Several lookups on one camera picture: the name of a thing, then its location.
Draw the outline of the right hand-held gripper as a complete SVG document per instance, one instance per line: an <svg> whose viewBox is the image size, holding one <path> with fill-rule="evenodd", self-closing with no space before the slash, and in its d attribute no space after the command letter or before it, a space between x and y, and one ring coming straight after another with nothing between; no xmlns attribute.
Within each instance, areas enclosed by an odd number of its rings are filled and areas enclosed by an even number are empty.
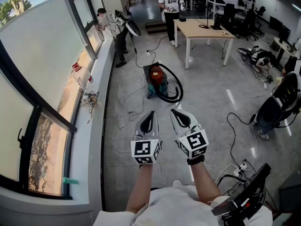
<svg viewBox="0 0 301 226"><path fill-rule="evenodd" d="M175 142L188 159L204 155L209 142L195 116L182 109L171 109L170 118L176 135L181 136Z"/></svg>

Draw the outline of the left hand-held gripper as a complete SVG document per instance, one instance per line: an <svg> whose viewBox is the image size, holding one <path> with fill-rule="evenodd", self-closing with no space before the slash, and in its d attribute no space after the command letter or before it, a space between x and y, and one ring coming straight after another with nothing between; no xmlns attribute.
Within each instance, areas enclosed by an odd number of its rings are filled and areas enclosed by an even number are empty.
<svg viewBox="0 0 301 226"><path fill-rule="evenodd" d="M155 111L146 113L136 124L131 141L131 155L138 165L155 164L162 150Z"/></svg>

